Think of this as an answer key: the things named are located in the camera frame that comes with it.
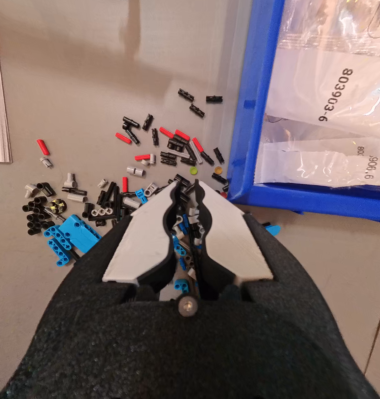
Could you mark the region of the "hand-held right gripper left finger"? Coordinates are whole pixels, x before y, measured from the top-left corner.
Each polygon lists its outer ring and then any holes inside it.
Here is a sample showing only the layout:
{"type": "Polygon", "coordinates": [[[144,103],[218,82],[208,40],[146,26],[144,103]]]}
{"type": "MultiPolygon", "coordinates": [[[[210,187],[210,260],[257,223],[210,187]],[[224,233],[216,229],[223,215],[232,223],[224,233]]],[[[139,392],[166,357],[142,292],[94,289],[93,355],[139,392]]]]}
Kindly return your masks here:
{"type": "Polygon", "coordinates": [[[176,270],[171,229],[176,223],[180,184],[173,181],[125,217],[124,234],[102,277],[103,282],[149,285],[160,292],[176,270]]]}

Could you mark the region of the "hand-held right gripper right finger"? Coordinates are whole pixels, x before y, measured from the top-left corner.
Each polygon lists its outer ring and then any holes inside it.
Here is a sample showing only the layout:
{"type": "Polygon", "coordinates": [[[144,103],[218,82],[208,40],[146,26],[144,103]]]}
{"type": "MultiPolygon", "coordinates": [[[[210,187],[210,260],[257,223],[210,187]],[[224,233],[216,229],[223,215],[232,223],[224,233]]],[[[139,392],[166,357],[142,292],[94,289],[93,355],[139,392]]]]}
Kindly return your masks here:
{"type": "Polygon", "coordinates": [[[196,180],[198,220],[204,229],[200,280],[215,293],[229,285],[272,281],[274,275],[248,225],[246,214],[206,183],[196,180]]]}

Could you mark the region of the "grey desk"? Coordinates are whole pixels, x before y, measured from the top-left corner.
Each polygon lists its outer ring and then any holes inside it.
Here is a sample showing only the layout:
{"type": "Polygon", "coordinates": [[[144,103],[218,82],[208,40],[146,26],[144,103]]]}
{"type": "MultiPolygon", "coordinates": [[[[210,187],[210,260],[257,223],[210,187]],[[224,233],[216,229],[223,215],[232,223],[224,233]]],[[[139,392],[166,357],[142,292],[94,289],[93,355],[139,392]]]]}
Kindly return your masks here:
{"type": "MultiPolygon", "coordinates": [[[[68,172],[98,196],[120,181],[132,146],[114,137],[142,123],[232,133],[250,1],[0,1],[0,63],[13,163],[0,164],[0,391],[24,356],[48,302],[73,268],[59,268],[40,234],[28,236],[24,186],[60,190],[68,172]],[[230,99],[205,122],[178,98],[230,99]],[[37,139],[54,164],[46,169],[37,139]]],[[[358,366],[380,394],[380,223],[239,206],[280,224],[337,319],[358,366]]]]}

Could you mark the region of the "blue rectangular panel piece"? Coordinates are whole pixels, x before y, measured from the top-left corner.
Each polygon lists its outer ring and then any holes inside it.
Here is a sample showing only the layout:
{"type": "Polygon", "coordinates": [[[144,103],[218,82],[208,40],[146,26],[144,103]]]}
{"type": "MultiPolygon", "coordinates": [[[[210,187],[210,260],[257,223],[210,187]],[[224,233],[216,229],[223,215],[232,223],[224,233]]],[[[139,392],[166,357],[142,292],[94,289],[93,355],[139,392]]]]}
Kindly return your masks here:
{"type": "Polygon", "coordinates": [[[68,217],[59,227],[63,237],[80,252],[87,253],[100,240],[101,236],[75,214],[68,217]]]}

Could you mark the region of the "clear plastic bag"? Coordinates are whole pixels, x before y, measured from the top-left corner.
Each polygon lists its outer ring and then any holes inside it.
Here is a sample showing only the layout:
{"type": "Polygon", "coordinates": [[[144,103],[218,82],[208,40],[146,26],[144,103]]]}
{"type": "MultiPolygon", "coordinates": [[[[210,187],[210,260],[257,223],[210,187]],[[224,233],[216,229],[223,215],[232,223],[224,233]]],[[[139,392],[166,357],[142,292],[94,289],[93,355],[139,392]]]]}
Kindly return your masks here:
{"type": "Polygon", "coordinates": [[[254,184],[380,187],[380,139],[336,138],[262,144],[254,184]]]}
{"type": "Polygon", "coordinates": [[[380,1],[285,1],[266,113],[380,139],[380,1]]]}

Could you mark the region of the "blue storage bin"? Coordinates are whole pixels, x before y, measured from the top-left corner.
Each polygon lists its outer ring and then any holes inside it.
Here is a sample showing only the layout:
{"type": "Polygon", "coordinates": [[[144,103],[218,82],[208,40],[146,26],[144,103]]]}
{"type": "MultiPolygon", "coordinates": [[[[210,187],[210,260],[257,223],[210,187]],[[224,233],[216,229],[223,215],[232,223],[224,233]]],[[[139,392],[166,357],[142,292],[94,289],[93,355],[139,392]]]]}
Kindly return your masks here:
{"type": "Polygon", "coordinates": [[[298,214],[312,212],[380,222],[380,192],[253,183],[284,2],[252,2],[227,172],[229,200],[298,214]]]}

